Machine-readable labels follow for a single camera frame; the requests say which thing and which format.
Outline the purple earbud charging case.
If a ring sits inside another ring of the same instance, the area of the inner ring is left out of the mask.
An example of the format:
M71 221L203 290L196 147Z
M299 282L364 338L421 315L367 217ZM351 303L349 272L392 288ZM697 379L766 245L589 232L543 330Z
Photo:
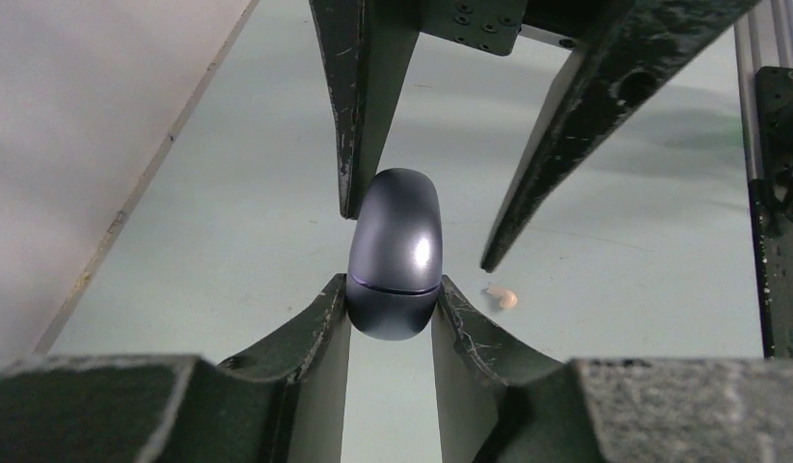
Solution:
M378 173L364 197L349 252L346 308L365 335L409 340L429 322L443 276L436 188L404 168Z

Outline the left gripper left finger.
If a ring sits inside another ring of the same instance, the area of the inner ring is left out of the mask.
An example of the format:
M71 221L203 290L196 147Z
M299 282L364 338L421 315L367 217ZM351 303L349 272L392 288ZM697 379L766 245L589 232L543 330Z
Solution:
M196 355L0 357L0 462L337 462L345 277L220 364Z

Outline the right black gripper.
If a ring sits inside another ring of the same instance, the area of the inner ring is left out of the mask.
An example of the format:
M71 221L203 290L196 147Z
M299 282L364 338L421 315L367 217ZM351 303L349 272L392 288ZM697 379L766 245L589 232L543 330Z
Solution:
M755 5L311 0L336 129L341 217L358 217L378 171L420 30L496 56L509 55L519 38L563 49L578 43L542 103L487 239L480 267L493 272L545 199Z

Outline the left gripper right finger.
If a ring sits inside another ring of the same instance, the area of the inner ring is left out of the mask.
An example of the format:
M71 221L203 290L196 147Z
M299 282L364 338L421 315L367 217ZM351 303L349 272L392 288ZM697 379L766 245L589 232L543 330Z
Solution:
M449 278L431 325L446 462L793 462L793 361L562 363Z

